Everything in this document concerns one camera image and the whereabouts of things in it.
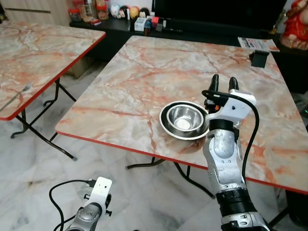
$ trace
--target black cable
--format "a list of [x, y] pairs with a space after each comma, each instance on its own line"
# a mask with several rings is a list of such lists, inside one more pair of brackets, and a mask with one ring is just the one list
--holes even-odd
[[[65, 224], [65, 223], [69, 222], [70, 220], [74, 219], [75, 216], [76, 216], [76, 215], [71, 216], [69, 219], [65, 220], [65, 221], [63, 222], [63, 224]], [[61, 226], [61, 224], [62, 224], [62, 223], [59, 223], [59, 224], [56, 226], [56, 228], [54, 228], [53, 231], [56, 231], [56, 230]]]
[[49, 198], [51, 200], [51, 202], [53, 203], [53, 205], [57, 208], [57, 210], [59, 211], [60, 213], [60, 217], [61, 217], [61, 223], [60, 223], [60, 231], [63, 231], [63, 228], [64, 228], [64, 215], [63, 215], [63, 212], [61, 210], [61, 208], [58, 206], [58, 204], [54, 201], [54, 199], [52, 198], [52, 191], [61, 186], [61, 185], [64, 185], [64, 184], [68, 184], [68, 183], [72, 183], [72, 182], [84, 182], [84, 183], [88, 183], [89, 181], [88, 180], [69, 180], [69, 181], [66, 181], [66, 182], [62, 182], [60, 184], [57, 184], [55, 186], [53, 186], [50, 190], [49, 190]]
[[219, 96], [223, 96], [223, 97], [228, 97], [228, 98], [233, 98], [233, 99], [236, 99], [236, 100], [239, 100], [239, 101], [242, 101], [244, 102], [245, 104], [247, 104], [254, 112], [255, 114], [255, 128], [254, 128], [254, 131], [252, 132], [252, 135], [250, 137], [250, 140], [249, 140], [249, 143], [247, 145], [247, 149], [245, 151], [245, 155], [244, 155], [244, 159], [243, 159], [243, 165], [242, 165], [242, 176], [244, 178], [244, 181], [246, 183], [246, 176], [245, 176], [245, 171], [246, 171], [246, 162], [247, 162], [247, 159], [248, 159], [248, 154], [249, 154], [249, 151], [250, 151], [250, 148], [252, 146], [252, 143], [255, 139], [255, 136], [256, 136], [256, 133], [258, 131], [258, 128], [259, 128], [259, 122], [260, 122], [260, 118], [259, 118], [259, 113], [256, 109], [256, 107], [250, 103], [248, 100], [240, 97], [240, 96], [237, 96], [237, 95], [231, 95], [231, 94], [228, 94], [228, 93], [222, 93], [222, 92], [218, 92], [218, 91], [213, 91], [213, 90], [203, 90], [202, 91], [202, 94], [207, 97], [208, 95], [219, 95]]

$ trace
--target marble tile floor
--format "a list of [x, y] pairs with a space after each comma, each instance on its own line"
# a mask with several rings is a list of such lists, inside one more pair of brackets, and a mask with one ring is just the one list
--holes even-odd
[[[63, 76], [61, 83], [79, 97], [105, 64], [95, 63], [81, 78]], [[54, 85], [26, 110], [29, 121], [42, 110], [42, 103], [52, 99]], [[50, 137], [54, 126], [73, 102], [60, 90], [58, 101], [34, 127]], [[134, 163], [146, 163], [151, 157], [100, 144], [58, 135], [54, 142], [78, 160], [71, 161], [30, 131], [11, 140], [11, 133], [22, 125], [16, 119], [0, 122], [0, 227], [3, 231], [49, 231], [60, 216], [49, 200], [49, 189], [66, 180], [103, 176], [113, 181], [111, 217], [100, 219], [96, 230], [103, 231], [219, 231], [220, 212], [216, 200], [186, 182], [173, 163], [156, 167], [125, 170]], [[191, 178], [210, 189], [207, 172], [192, 168]], [[257, 183], [248, 183], [255, 207], [268, 221], [285, 208], [284, 191]], [[53, 196], [71, 217], [84, 204], [90, 192], [84, 183], [72, 183], [54, 191]], [[289, 217], [275, 229], [303, 231]]]

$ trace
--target wooden cabinet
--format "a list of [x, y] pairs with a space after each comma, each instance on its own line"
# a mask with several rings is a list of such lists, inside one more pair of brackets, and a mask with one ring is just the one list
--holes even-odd
[[12, 21], [68, 26], [70, 0], [0, 0]]

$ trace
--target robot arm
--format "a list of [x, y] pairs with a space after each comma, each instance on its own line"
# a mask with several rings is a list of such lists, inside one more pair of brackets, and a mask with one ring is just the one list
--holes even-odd
[[111, 195], [108, 194], [112, 181], [103, 177], [98, 177], [92, 193], [84, 208], [80, 208], [74, 218], [73, 223], [66, 231], [94, 231], [96, 224], [101, 215], [109, 214], [107, 207], [111, 201]]
[[209, 115], [205, 120], [210, 130], [203, 153], [208, 163], [208, 177], [220, 205], [221, 229], [270, 231], [250, 200], [239, 166], [242, 151], [237, 128], [251, 111], [244, 102], [255, 105], [257, 101], [253, 95], [239, 90], [234, 77], [229, 82], [229, 94], [244, 99], [244, 102], [218, 92], [218, 75], [213, 76], [209, 90], [202, 93], [207, 97], [205, 107]]

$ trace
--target toy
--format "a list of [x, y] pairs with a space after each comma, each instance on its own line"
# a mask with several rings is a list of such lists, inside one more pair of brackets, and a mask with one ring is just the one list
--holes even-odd
[[112, 4], [110, 13], [114, 18], [117, 18], [117, 16], [119, 15], [119, 10], [120, 10], [120, 6], [118, 4]]
[[285, 32], [280, 42], [289, 48], [308, 50], [308, 0], [296, 0], [286, 15]]
[[127, 19], [127, 9], [129, 9], [128, 6], [121, 6], [117, 18]]
[[144, 24], [143, 35], [147, 36], [151, 31], [151, 27], [152, 27], [152, 22], [151, 19], [149, 18], [146, 20]]
[[140, 13], [139, 13], [139, 17], [140, 18], [146, 18], [146, 16], [150, 15], [150, 11], [148, 8], [141, 8]]
[[130, 10], [130, 18], [135, 19], [139, 16], [139, 8], [137, 6], [133, 6]]

